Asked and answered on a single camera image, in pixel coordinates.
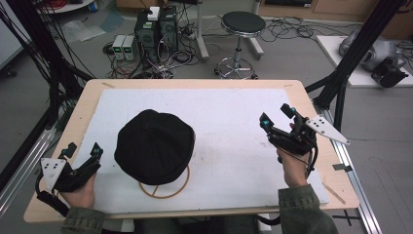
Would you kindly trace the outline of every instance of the computer tower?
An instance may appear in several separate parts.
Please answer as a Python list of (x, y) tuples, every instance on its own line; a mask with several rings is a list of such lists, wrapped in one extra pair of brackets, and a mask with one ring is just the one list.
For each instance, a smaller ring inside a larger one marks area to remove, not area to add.
[(142, 11), (137, 15), (134, 36), (138, 43), (140, 57), (146, 55), (152, 62), (159, 62), (160, 26), (158, 21), (148, 20), (147, 11)]
[(177, 52), (178, 37), (176, 22), (176, 6), (170, 6), (161, 9), (159, 23), (161, 27), (161, 36), (164, 41), (164, 51), (168, 50), (170, 53)]

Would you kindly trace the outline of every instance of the metal rail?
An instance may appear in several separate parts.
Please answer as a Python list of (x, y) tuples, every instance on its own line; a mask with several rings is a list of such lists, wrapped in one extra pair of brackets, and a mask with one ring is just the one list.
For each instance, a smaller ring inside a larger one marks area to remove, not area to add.
[[(321, 114), (331, 124), (333, 123), (334, 118), (329, 110), (321, 109), (317, 106), (315, 106), (315, 108), (317, 113)], [(353, 166), (352, 159), (350, 158), (350, 155), (347, 152), (346, 146), (343, 143), (337, 142), (335, 140), (332, 140), (331, 142), (340, 159), (340, 162), (346, 166), (351, 166), (353, 169), (352, 171), (347, 172), (347, 175), (349, 176), (350, 182), (352, 183), (352, 186), (355, 189), (356, 195), (358, 196), (360, 202), (360, 205), (357, 210), (360, 214), (361, 221), (363, 223), (366, 233), (381, 234), (382, 230), (380, 229), (376, 216), (374, 215), (373, 210), (371, 209), (367, 196), (364, 193), (360, 180), (358, 179), (355, 167)]]

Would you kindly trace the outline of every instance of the black hat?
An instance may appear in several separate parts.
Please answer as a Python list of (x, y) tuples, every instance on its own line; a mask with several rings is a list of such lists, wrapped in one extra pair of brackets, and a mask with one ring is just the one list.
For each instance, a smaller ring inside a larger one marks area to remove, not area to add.
[(148, 185), (170, 183), (194, 151), (194, 130), (178, 117), (147, 109), (118, 134), (115, 160), (126, 174)]

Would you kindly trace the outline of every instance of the stool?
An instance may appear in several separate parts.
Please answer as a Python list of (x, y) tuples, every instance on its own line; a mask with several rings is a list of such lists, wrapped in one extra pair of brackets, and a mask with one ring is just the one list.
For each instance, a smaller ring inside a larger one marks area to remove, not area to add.
[(251, 63), (241, 58), (241, 39), (261, 35), (265, 21), (254, 13), (231, 12), (222, 17), (221, 25), (226, 32), (238, 36), (238, 45), (233, 57), (225, 58), (216, 65), (215, 74), (220, 75), (221, 79), (258, 79)]

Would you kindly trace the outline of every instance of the stool leg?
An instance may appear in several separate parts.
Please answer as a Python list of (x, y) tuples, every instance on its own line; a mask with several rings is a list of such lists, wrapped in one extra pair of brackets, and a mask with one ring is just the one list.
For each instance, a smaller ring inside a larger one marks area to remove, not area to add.
[(240, 68), (240, 59), (241, 59), (241, 37), (238, 37), (238, 45), (237, 49), (235, 49), (235, 54), (234, 54), (234, 69)]

